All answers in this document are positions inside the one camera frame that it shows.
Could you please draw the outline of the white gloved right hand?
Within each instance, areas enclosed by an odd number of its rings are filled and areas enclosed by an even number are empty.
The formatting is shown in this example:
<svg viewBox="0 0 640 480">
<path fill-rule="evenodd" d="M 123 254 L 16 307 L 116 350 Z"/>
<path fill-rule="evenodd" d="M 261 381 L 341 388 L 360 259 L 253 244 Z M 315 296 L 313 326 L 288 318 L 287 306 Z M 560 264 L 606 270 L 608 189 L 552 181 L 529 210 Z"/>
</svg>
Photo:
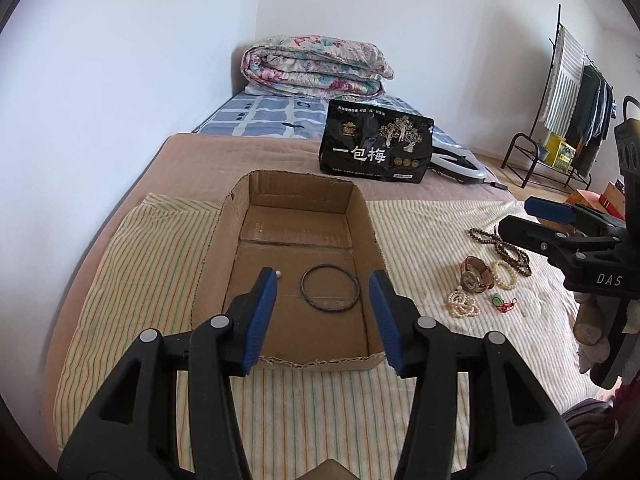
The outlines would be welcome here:
<svg viewBox="0 0 640 480">
<path fill-rule="evenodd" d="M 586 374 L 595 365 L 602 364 L 610 356 L 608 322 L 611 315 L 608 300 L 601 296 L 574 292 L 578 312 L 573 334 L 578 343 L 579 373 Z"/>
</svg>

